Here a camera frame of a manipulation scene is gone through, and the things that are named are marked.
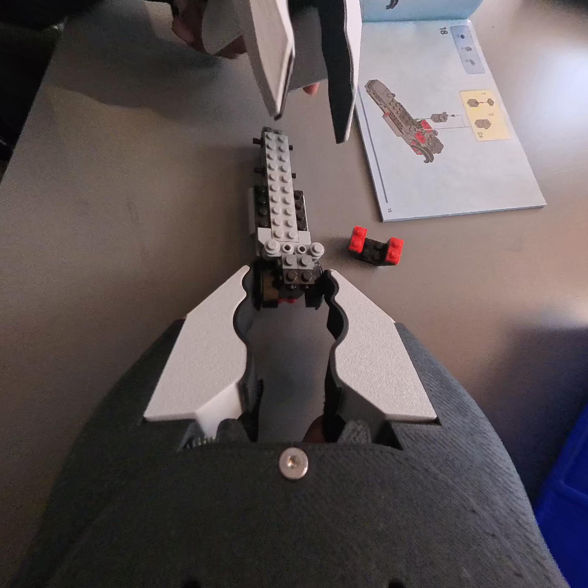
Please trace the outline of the blue plastic bin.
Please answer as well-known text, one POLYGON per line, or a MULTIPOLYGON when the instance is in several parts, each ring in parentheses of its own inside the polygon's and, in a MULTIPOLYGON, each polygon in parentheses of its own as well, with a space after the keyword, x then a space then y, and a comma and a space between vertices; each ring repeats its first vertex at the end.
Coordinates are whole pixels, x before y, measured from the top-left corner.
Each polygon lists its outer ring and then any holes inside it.
POLYGON ((567 437, 534 513, 569 586, 587 587, 587 407, 567 437))

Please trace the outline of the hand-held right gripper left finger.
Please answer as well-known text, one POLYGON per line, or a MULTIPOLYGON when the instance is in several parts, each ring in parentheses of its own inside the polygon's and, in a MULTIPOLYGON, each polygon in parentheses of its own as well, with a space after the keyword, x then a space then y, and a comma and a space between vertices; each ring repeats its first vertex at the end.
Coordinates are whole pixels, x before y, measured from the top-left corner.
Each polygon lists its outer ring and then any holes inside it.
POLYGON ((256 439, 262 381, 248 347, 254 271, 243 266, 189 312, 143 414, 149 422, 192 420, 216 437, 226 419, 252 419, 256 439))

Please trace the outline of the person's left forearm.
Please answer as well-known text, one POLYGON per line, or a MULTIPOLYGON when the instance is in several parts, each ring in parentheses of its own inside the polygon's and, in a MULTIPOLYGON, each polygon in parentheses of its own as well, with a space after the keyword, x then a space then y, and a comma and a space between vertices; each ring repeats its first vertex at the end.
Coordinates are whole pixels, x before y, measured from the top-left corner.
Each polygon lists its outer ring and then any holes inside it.
POLYGON ((36 31, 62 24, 100 1, 1 1, 1 22, 36 31))

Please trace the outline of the grey brick model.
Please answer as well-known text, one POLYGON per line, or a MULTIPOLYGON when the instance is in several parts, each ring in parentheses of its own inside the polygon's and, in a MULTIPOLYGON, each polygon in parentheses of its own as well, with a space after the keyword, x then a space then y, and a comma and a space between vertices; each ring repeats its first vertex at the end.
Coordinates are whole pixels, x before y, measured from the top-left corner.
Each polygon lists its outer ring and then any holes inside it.
POLYGON ((323 301, 324 246, 312 239, 305 195, 294 186, 292 145, 279 129, 264 126, 254 138, 261 158, 254 172, 260 176, 248 196, 250 233, 254 240, 254 303, 278 307, 303 299, 319 309, 323 301))

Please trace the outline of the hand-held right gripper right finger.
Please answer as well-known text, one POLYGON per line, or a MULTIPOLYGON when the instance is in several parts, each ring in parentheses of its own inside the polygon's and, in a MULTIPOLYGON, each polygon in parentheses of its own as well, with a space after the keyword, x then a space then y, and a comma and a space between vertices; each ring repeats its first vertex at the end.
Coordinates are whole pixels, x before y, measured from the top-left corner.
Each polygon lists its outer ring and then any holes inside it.
POLYGON ((434 423, 437 414, 396 322, 335 270, 324 272, 327 329, 324 432, 335 440, 360 420, 372 440, 388 422, 434 423))

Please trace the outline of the brick instruction booklet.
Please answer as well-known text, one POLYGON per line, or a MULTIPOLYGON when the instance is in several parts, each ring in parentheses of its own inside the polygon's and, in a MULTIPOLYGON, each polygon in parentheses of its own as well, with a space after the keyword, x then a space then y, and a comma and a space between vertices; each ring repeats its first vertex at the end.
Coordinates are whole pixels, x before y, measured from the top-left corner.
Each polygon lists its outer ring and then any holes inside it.
POLYGON ((470 16, 480 1, 361 1, 356 113, 382 220, 542 208, 470 16))

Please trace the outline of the person's left hand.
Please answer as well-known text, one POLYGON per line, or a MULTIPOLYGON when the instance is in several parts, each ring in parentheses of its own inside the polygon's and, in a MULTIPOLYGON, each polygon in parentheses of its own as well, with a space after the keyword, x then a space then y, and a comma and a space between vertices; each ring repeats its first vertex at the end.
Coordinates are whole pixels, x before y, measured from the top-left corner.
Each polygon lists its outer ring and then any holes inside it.
MULTIPOLYGON (((207 54, 202 41, 202 19, 207 1, 170 1, 173 33, 199 53, 207 54)), ((221 49, 217 56, 235 59, 246 53, 242 37, 221 49)))

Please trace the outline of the black and red brick piece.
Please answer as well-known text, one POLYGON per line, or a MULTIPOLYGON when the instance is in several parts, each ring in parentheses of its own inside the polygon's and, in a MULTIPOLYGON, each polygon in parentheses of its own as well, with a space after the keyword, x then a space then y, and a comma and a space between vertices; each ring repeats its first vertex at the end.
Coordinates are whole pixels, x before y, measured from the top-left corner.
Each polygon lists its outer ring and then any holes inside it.
POLYGON ((378 266, 381 261, 382 244, 367 237, 367 229, 355 226, 348 245, 348 252, 354 259, 378 266))
POLYGON ((399 238, 391 237, 386 242, 373 242, 371 260, 376 266, 395 266, 401 260, 404 241, 399 238))

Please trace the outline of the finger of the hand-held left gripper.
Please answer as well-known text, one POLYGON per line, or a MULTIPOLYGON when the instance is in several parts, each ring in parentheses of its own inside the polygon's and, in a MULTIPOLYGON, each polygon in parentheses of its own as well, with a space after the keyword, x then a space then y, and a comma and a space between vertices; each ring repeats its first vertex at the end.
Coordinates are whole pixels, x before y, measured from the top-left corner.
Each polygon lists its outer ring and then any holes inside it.
POLYGON ((349 138, 358 85, 359 1, 289 1, 295 59, 289 90, 327 81, 336 143, 349 138))
POLYGON ((288 1, 208 1, 202 18, 206 52, 242 38, 270 116, 282 116, 295 59, 288 1))

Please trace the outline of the grey desk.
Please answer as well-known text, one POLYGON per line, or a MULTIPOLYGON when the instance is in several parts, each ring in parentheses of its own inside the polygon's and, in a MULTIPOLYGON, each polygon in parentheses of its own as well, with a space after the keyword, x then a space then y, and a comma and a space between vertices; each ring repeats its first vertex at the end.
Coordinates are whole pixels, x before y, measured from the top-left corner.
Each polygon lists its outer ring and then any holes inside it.
MULTIPOLYGON (((277 127, 325 267, 460 381, 534 499, 587 398, 587 8, 485 1, 473 23, 544 208, 383 224, 324 89, 277 127), (351 257, 355 226, 402 239, 399 263, 351 257)), ((159 39, 140 3, 66 27, 1 183, 1 587, 100 401, 249 259, 265 114, 248 60, 159 39)))

